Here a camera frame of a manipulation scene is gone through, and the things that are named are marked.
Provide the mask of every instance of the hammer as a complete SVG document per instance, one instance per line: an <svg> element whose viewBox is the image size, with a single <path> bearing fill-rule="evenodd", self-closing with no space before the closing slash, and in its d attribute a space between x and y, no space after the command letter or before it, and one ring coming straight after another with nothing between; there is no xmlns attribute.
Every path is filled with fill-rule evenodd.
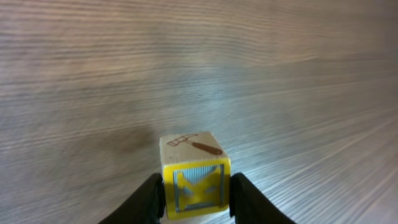
<svg viewBox="0 0 398 224"><path fill-rule="evenodd" d="M180 144L181 142L185 142L185 143L191 144L193 147L195 147L197 149L206 151L206 152L214 154L214 155L221 155L223 153L223 151L221 149L217 149L217 148L215 148L213 146L208 146L206 144L202 144L202 143L199 143L199 142L193 142L193 141L188 140L188 138L193 137L193 136L197 136L197 135L198 134L186 134L184 136L181 136L181 137L178 137L178 138L174 139L173 141L169 141L167 144L169 146L175 147L178 144Z"/></svg>

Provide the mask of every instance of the hammer handle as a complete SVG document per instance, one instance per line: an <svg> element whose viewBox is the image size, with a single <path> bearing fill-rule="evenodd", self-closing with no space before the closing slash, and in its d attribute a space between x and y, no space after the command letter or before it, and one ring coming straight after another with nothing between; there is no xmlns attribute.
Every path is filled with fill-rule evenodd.
<svg viewBox="0 0 398 224"><path fill-rule="evenodd" d="M195 148L198 148L200 150L206 151L208 153L214 154L214 155L221 155L223 151L221 149L217 149L213 146L208 146L206 144L202 144L199 142L192 142L192 146Z"/></svg>

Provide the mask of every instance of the table surface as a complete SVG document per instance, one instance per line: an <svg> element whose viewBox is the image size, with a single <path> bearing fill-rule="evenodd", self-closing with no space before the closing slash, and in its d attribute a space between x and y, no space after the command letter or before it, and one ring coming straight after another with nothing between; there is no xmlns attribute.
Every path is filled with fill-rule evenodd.
<svg viewBox="0 0 398 224"><path fill-rule="evenodd" d="M212 131L297 223L395 223L397 11L0 0L0 222L97 223L160 172L161 136Z"/></svg>

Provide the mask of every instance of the yellow letter block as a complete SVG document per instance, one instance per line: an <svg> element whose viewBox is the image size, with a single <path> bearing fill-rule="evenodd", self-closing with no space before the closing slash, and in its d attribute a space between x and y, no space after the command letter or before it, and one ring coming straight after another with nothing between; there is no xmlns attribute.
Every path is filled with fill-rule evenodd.
<svg viewBox="0 0 398 224"><path fill-rule="evenodd" d="M161 137L160 156L169 219L228 208L231 162L210 132Z"/></svg>

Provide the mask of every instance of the block face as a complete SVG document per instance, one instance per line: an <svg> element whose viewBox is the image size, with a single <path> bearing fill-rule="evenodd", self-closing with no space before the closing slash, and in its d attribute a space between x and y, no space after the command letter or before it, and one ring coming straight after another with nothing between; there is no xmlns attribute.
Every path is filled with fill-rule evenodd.
<svg viewBox="0 0 398 224"><path fill-rule="evenodd" d="M219 212L228 208L229 159L165 166L167 216L171 220Z"/></svg>
<svg viewBox="0 0 398 224"><path fill-rule="evenodd" d="M173 171L175 212L220 206L224 164Z"/></svg>
<svg viewBox="0 0 398 224"><path fill-rule="evenodd" d="M216 138L210 132L195 134L171 134L160 139L162 165L188 161L228 158Z"/></svg>

